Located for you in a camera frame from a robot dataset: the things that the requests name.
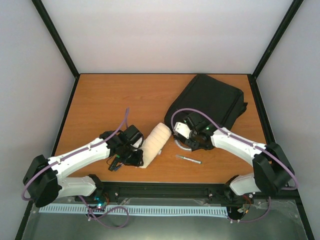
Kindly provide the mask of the beige fabric pencil case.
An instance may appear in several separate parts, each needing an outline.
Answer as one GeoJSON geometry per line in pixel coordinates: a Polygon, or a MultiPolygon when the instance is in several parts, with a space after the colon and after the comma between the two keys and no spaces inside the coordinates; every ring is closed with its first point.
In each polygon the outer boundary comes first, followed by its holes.
{"type": "Polygon", "coordinates": [[[139,150],[142,150],[143,164],[139,166],[146,169],[151,162],[162,152],[163,147],[171,137],[172,132],[164,123],[158,123],[148,137],[143,141],[139,150]]]}

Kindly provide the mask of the black student backpack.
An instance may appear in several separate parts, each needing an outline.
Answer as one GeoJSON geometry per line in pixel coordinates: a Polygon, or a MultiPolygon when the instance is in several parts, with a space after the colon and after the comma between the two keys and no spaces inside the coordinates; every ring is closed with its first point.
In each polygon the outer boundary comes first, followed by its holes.
{"type": "Polygon", "coordinates": [[[176,122],[185,123],[191,129],[190,137],[203,134],[210,139],[217,130],[216,126],[190,108],[206,114],[219,127],[230,130],[247,110],[247,105],[244,92],[239,88],[208,75],[197,74],[168,108],[164,123],[171,131],[176,122]]]}

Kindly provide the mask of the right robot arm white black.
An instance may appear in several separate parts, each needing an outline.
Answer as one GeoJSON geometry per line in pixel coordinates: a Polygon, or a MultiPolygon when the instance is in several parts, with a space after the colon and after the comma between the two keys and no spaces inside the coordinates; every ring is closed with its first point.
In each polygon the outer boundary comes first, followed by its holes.
{"type": "Polygon", "coordinates": [[[213,147],[237,156],[252,167],[252,173],[235,176],[228,184],[235,195],[261,192],[273,197],[282,190],[293,191],[298,188],[295,172],[279,144],[263,144],[246,139],[217,124],[199,110],[189,108],[188,111],[190,114],[182,121],[175,121],[173,116],[170,119],[177,137],[191,140],[195,135],[204,136],[213,147]]]}

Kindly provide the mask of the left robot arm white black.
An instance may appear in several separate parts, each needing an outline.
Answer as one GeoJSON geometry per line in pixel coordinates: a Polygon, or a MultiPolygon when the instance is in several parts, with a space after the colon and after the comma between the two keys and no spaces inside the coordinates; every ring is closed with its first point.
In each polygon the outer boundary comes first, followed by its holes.
{"type": "Polygon", "coordinates": [[[130,125],[125,130],[105,131],[90,143],[68,153],[45,158],[36,156],[22,182],[37,208],[53,203],[58,198],[82,196],[91,203],[108,201],[105,187],[96,174],[72,177],[71,174],[100,160],[112,158],[108,170],[122,165],[143,165],[143,134],[130,125]]]}

